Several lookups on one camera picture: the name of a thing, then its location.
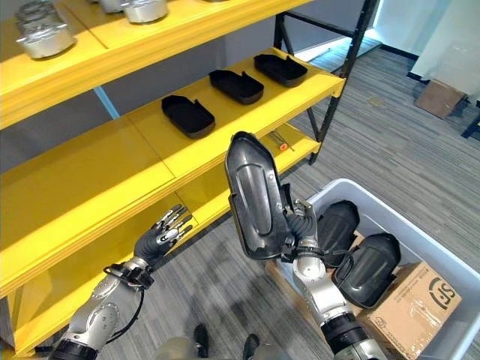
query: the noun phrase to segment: light blue pole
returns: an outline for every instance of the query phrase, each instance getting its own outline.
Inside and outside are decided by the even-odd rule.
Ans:
[[[97,86],[96,88],[93,89],[93,91],[98,96],[98,98],[100,99],[100,102],[103,104],[103,107],[105,107],[105,110],[109,113],[112,119],[119,118],[120,114],[115,108],[115,105],[113,105],[112,101],[108,97],[104,88],[102,88],[101,86]]]

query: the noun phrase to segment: gray wall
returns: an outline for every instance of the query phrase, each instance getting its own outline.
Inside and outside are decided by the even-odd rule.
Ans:
[[[363,0],[316,0],[297,7],[294,11],[345,29],[354,30],[362,5]],[[341,36],[289,17],[286,18],[286,27],[295,51],[323,44]]]
[[[0,0],[0,17],[11,17],[25,0]],[[317,0],[295,9],[312,17],[353,29],[362,0]],[[219,37],[172,58],[138,70],[103,87],[121,114],[186,86],[216,68],[252,56],[273,43],[274,18]],[[287,29],[297,50],[321,44],[336,34],[297,20]],[[0,131],[0,172],[27,161],[104,122],[110,117],[87,91]]]

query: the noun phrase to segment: silver canister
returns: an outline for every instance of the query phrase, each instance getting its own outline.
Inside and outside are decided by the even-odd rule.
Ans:
[[[16,25],[22,34],[16,42],[33,59],[54,56],[75,44],[68,24],[50,1],[29,1],[15,15]]]
[[[122,0],[97,0],[102,8],[103,12],[106,14],[114,14],[122,12]]]
[[[131,23],[150,23],[168,13],[165,0],[130,0],[121,3],[125,16]]]

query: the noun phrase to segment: white plastic bin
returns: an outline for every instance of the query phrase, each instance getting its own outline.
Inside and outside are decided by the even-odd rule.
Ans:
[[[418,358],[461,360],[480,329],[480,274],[353,181],[335,180],[308,201],[317,214],[322,214],[329,205],[341,200],[357,205],[357,230],[363,236],[382,231],[395,235],[400,242],[401,265],[424,260],[460,293],[462,302]],[[280,264],[281,272],[292,284],[291,265]]]

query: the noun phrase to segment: black plastic tray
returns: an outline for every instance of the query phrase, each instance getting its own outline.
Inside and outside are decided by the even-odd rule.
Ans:
[[[162,100],[163,113],[185,135],[199,139],[215,127],[215,117],[202,104],[185,96],[170,95]]]
[[[308,69],[292,60],[289,56],[282,59],[276,55],[257,55],[254,58],[255,68],[270,77],[277,83],[294,88],[300,85],[307,74]]]
[[[263,84],[248,76],[230,70],[215,70],[210,74],[210,83],[224,94],[244,105],[253,104],[263,95]]]

